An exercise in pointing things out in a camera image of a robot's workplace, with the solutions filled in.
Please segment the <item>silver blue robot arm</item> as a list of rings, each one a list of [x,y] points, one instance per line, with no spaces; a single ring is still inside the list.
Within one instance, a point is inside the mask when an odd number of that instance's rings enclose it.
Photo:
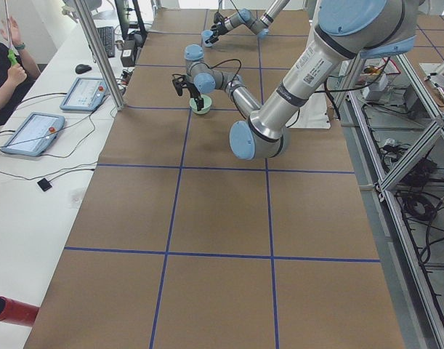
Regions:
[[[219,41],[220,36],[224,36],[240,26],[245,26],[257,37],[264,38],[270,32],[269,27],[276,16],[287,4],[288,0],[274,1],[260,18],[255,18],[250,10],[238,9],[233,4],[235,12],[226,17],[220,12],[222,1],[219,1],[217,11],[213,16],[212,26],[201,33],[202,43],[205,47],[211,47]]]
[[[415,42],[418,1],[322,1],[313,39],[264,104],[238,74],[209,67],[197,44],[185,48],[186,73],[174,75],[178,95],[188,89],[196,108],[202,95],[225,91],[244,116],[230,129],[230,147],[240,159],[275,157],[286,149],[286,124],[344,60],[383,58],[410,51]]]

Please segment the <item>person's hand lower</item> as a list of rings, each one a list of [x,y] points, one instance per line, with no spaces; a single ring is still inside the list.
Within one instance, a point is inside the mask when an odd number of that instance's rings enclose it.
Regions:
[[[17,87],[18,85],[23,83],[24,80],[26,79],[27,79],[27,73],[25,72],[24,68],[19,64],[13,65],[7,71],[7,83],[10,86]]]

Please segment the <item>person's hand upper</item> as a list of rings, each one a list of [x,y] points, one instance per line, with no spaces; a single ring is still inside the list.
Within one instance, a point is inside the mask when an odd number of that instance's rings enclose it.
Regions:
[[[15,49],[22,47],[24,41],[21,37],[20,29],[17,21],[13,16],[9,16],[8,19],[1,21],[3,27],[0,29],[0,33],[4,39],[6,39]]]

